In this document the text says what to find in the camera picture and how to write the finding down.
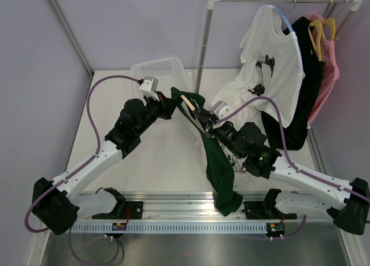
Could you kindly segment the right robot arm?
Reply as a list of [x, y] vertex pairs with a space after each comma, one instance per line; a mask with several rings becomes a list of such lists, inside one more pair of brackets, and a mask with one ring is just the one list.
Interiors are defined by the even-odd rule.
[[262, 203], [268, 217], [278, 214], [318, 214], [332, 219], [335, 226], [362, 235], [369, 213], [369, 184], [325, 175], [293, 162], [288, 154], [265, 145], [266, 136], [254, 122], [237, 130], [230, 121], [221, 121], [207, 111], [195, 112], [201, 130], [217, 139], [255, 177], [287, 183], [307, 193], [298, 197], [271, 189]]

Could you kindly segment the cream plastic hanger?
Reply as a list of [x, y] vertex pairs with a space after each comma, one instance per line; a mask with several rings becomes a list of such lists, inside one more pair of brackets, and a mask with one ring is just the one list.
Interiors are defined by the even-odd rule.
[[200, 119], [201, 108], [198, 103], [192, 98], [187, 98], [184, 94], [182, 94], [180, 98], [182, 100], [182, 104], [180, 106], [183, 109], [182, 114], [194, 120]]

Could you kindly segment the white printed t shirt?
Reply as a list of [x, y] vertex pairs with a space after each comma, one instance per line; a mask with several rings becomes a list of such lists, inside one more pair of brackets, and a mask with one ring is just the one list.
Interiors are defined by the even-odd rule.
[[242, 68], [239, 74], [219, 89], [210, 103], [224, 101], [237, 110], [254, 98], [253, 90], [262, 85], [263, 95], [274, 101], [279, 113], [270, 102], [256, 100], [232, 119], [236, 124], [249, 121], [258, 111], [274, 119], [281, 117], [283, 127], [288, 127], [293, 120], [305, 74], [296, 33], [284, 34], [281, 24], [280, 14], [272, 5], [257, 10], [240, 43]]

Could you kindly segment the yellow hanger front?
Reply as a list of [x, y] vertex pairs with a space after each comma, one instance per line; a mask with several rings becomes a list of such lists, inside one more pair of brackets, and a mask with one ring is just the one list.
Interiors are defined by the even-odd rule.
[[313, 49], [319, 61], [322, 61], [322, 54], [321, 54], [322, 29], [323, 29], [323, 26], [321, 24], [321, 20], [311, 21], [308, 27], [308, 34], [311, 39]]

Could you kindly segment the aluminium mounting rail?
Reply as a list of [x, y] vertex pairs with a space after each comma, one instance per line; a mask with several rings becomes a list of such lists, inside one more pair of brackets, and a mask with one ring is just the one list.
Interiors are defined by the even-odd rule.
[[222, 216], [242, 211], [248, 220], [296, 219], [299, 215], [313, 217], [343, 216], [352, 207], [350, 194], [329, 191], [326, 198], [316, 198], [310, 194], [282, 192], [270, 189], [264, 199], [243, 198], [237, 194], [230, 204], [216, 207], [219, 197], [216, 194], [127, 194], [113, 188], [105, 188], [95, 194], [71, 196], [57, 189], [48, 193], [33, 209], [47, 226], [66, 224], [85, 218], [101, 220], [134, 219], [140, 220], [145, 212], [162, 211], [164, 216], [175, 214], [186, 217], [190, 214], [205, 217], [214, 212]]

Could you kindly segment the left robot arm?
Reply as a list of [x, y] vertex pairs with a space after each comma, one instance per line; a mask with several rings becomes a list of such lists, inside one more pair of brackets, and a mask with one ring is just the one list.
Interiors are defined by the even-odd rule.
[[56, 235], [68, 231], [85, 217], [115, 220], [127, 218], [125, 196], [109, 187], [96, 194], [81, 192], [103, 172], [125, 159], [140, 144], [140, 136], [157, 120], [171, 119], [180, 98], [145, 97], [128, 100], [114, 127], [97, 150], [79, 165], [52, 180], [34, 184], [31, 213]]

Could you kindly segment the light blue hanger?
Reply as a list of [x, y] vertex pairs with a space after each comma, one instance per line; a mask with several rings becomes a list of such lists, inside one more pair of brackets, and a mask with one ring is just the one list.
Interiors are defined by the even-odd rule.
[[277, 7], [273, 7], [273, 10], [280, 16], [280, 18], [282, 19], [282, 21], [286, 24], [287, 26], [287, 29], [289, 30], [290, 33], [294, 32], [288, 18], [286, 17], [286, 15], [281, 12]]

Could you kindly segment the black t shirt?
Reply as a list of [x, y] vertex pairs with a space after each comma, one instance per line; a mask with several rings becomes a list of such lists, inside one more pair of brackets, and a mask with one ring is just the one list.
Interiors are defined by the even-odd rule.
[[310, 20], [300, 17], [292, 24], [298, 38], [305, 73], [291, 124], [284, 128], [287, 150], [300, 150], [307, 137], [309, 114], [319, 94], [325, 62], [320, 61], [309, 36]]

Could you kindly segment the green and white t shirt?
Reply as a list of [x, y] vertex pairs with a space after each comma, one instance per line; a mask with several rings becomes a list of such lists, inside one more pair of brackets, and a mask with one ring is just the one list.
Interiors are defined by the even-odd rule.
[[184, 117], [186, 126], [197, 139], [197, 149], [205, 167], [207, 180], [216, 192], [215, 207], [223, 215], [236, 212], [243, 197], [234, 191], [234, 169], [215, 138], [208, 138], [190, 115], [186, 104], [181, 102], [177, 108]]

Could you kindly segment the pink t shirt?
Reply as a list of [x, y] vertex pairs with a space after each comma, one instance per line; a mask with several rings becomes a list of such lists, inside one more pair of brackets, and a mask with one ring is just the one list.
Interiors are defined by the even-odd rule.
[[323, 67], [323, 77], [319, 89], [318, 96], [312, 111], [309, 114], [308, 121], [312, 124], [320, 109], [323, 107], [325, 101], [329, 97], [335, 82], [339, 79], [340, 73], [336, 63], [335, 57], [335, 43], [330, 41], [330, 30], [326, 25], [323, 25], [324, 17], [313, 12], [307, 16], [310, 21], [321, 20], [323, 26], [322, 38], [321, 38], [321, 54], [322, 61], [325, 62]]

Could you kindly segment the white plastic basket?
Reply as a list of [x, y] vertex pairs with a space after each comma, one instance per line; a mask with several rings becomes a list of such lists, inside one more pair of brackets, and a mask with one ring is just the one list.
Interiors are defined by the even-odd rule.
[[[136, 92], [139, 91], [139, 81], [144, 77], [154, 77], [158, 79], [157, 94], [164, 94], [167, 98], [171, 98], [171, 88], [174, 87], [181, 92], [192, 93], [195, 89], [193, 80], [188, 79], [181, 61], [177, 57], [163, 58], [148, 62], [136, 64], [131, 68], [136, 79]], [[116, 127], [125, 127], [127, 131], [133, 132], [134, 135], [142, 135], [152, 125], [157, 127], [157, 131], [183, 131], [186, 127], [184, 117], [180, 113], [177, 105], [181, 103], [181, 99], [176, 97], [176, 109], [170, 120], [158, 118], [157, 120], [146, 120], [146, 97], [141, 93], [145, 100], [133, 98], [129, 99], [123, 110], [120, 112], [120, 117], [115, 123]]]

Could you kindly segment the yellow hanger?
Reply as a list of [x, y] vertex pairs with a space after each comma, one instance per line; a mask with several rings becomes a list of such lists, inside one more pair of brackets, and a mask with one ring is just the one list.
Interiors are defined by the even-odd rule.
[[336, 20], [333, 18], [324, 19], [323, 25], [326, 25], [329, 28], [330, 30], [329, 40], [333, 42], [335, 40], [336, 35]]
[[322, 54], [321, 54], [322, 29], [323, 29], [323, 26], [321, 24], [321, 20], [311, 21], [308, 27], [308, 34], [311, 39], [313, 49], [319, 61], [322, 61]]

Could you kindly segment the yellow hanger back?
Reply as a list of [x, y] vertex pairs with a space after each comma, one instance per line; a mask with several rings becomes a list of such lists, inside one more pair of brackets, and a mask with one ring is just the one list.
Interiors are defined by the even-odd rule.
[[333, 18], [324, 19], [323, 25], [326, 25], [329, 28], [330, 30], [329, 40], [333, 42], [335, 40], [336, 35], [336, 20]]

